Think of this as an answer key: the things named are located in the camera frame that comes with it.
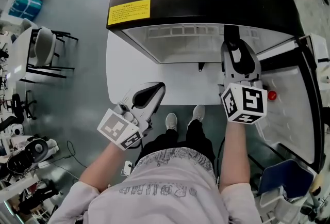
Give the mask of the person's right grey shoe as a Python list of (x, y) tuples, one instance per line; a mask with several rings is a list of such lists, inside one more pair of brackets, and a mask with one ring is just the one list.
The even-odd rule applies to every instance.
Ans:
[(188, 126), (194, 121), (197, 120), (199, 122), (202, 122), (204, 117), (205, 117), (205, 106), (204, 105), (197, 105), (194, 110), (193, 110), (193, 114), (192, 114), (192, 118), (190, 120), (190, 122), (188, 123)]

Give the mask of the grey chair black legs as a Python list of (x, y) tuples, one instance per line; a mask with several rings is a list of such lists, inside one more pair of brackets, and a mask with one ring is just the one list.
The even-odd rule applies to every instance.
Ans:
[(23, 33), (25, 30), (29, 29), (30, 27), (32, 29), (38, 29), (37, 24), (35, 24), (34, 22), (30, 21), (27, 18), (24, 18), (21, 23), (21, 33)]
[(31, 74), (43, 75), (48, 77), (63, 78), (62, 74), (53, 73), (51, 71), (72, 70), (72, 67), (61, 67), (53, 65), (53, 58), (59, 58), (59, 54), (55, 52), (57, 41), (65, 45), (63, 38), (79, 41), (78, 38), (71, 36), (70, 33), (51, 30), (46, 27), (31, 30), (30, 44), (33, 45), (35, 63), (27, 63), (26, 72)]

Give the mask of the white power adapter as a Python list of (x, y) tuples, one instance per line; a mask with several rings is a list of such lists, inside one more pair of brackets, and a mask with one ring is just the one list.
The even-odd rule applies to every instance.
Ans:
[(122, 177), (128, 177), (130, 176), (132, 170), (133, 170), (133, 163), (131, 161), (125, 161), (124, 167), (121, 170), (121, 176)]

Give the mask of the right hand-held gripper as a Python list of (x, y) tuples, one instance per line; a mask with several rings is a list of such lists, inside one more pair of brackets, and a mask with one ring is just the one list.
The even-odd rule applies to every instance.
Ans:
[(221, 100), (229, 122), (254, 124), (267, 115), (267, 91), (262, 86), (261, 72), (253, 73), (258, 61), (253, 49), (241, 39), (236, 48), (234, 69), (238, 73), (232, 73), (230, 46), (225, 41), (221, 46), (224, 72)]

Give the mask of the white and black machine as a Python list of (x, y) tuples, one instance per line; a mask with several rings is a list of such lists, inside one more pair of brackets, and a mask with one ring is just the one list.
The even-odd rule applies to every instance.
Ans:
[(13, 174), (25, 174), (40, 162), (50, 158), (59, 151), (55, 140), (37, 138), (28, 142), (23, 148), (14, 152), (7, 160), (7, 168)]

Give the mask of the dark soda bottle red cap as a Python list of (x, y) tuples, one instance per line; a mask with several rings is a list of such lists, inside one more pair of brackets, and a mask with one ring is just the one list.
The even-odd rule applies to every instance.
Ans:
[(267, 99), (268, 101), (275, 101), (277, 98), (277, 93), (275, 90), (273, 90), (272, 88), (270, 88), (267, 85), (263, 85), (263, 89), (265, 89), (267, 91)]

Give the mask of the person's right forearm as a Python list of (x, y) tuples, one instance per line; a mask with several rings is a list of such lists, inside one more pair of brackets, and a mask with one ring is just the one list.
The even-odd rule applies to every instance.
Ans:
[(228, 122), (221, 163), (220, 193), (229, 186), (250, 181), (250, 164), (247, 153), (244, 124)]

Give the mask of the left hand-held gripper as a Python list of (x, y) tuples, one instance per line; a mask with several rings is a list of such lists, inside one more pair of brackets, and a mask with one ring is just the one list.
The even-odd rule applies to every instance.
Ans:
[(132, 148), (152, 129), (151, 115), (157, 112), (165, 93), (163, 82), (133, 87), (113, 109), (106, 111), (97, 130), (120, 149)]

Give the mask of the white box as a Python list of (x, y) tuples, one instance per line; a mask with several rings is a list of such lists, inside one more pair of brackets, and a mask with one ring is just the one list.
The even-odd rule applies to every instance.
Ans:
[(328, 53), (327, 44), (325, 38), (316, 35), (309, 34), (311, 39), (311, 46), (314, 53), (314, 58), (317, 63), (330, 62), (330, 55)]

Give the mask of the person's black trousers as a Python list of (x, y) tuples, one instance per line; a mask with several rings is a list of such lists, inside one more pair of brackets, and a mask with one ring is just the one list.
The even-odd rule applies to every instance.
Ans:
[(176, 130), (167, 129), (164, 134), (159, 135), (155, 140), (150, 141), (143, 147), (136, 160), (136, 165), (140, 159), (153, 152), (173, 148), (188, 148), (196, 151), (198, 154), (193, 156), (197, 157), (200, 162), (203, 161), (207, 168), (210, 168), (210, 166), (206, 165), (206, 159), (203, 158), (203, 156), (206, 157), (210, 161), (212, 170), (214, 170), (215, 155), (213, 146), (204, 134), (202, 122), (193, 120), (188, 125), (185, 141), (178, 142), (178, 137), (179, 134)]

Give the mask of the black office chair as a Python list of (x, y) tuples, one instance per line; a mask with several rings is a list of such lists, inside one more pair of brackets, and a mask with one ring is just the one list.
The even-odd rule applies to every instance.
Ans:
[(20, 96), (16, 93), (12, 95), (12, 99), (10, 100), (10, 109), (12, 110), (13, 116), (8, 117), (4, 122), (7, 124), (7, 126), (13, 125), (13, 124), (22, 124), (24, 121), (24, 114), (28, 119), (36, 120), (37, 117), (35, 117), (31, 110), (30, 106), (32, 104), (37, 104), (36, 100), (32, 100), (28, 102), (28, 93), (31, 92), (30, 90), (26, 91), (25, 95), (25, 101), (21, 101)]

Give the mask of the teal wrapped bundle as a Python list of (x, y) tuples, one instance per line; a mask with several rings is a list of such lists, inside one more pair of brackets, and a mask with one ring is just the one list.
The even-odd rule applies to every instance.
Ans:
[(42, 5), (42, 0), (13, 0), (8, 14), (33, 21), (41, 11)]

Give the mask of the person's grey shoe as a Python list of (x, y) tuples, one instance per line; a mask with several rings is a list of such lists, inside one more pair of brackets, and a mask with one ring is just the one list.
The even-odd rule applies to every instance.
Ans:
[(178, 119), (175, 113), (169, 113), (166, 117), (166, 129), (177, 131)]
[(204, 117), (205, 117), (205, 106), (204, 105), (197, 105), (194, 110), (193, 110), (193, 114), (192, 114), (192, 118), (190, 120), (190, 122), (188, 123), (188, 126), (194, 121), (197, 120), (199, 122), (202, 122)]

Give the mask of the person's left forearm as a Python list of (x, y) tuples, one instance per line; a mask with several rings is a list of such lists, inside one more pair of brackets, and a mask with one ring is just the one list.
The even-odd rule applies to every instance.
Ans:
[(100, 194), (118, 191), (118, 187), (109, 188), (108, 185), (111, 184), (124, 156), (125, 152), (111, 142), (96, 160), (84, 170), (79, 182), (95, 188)]

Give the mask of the white table black legs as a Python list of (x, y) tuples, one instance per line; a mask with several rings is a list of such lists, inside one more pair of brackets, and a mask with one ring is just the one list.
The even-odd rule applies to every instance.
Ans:
[(26, 79), (32, 30), (32, 27), (26, 29), (10, 46), (7, 62), (7, 80), (10, 83), (17, 81), (35, 83), (34, 81)]

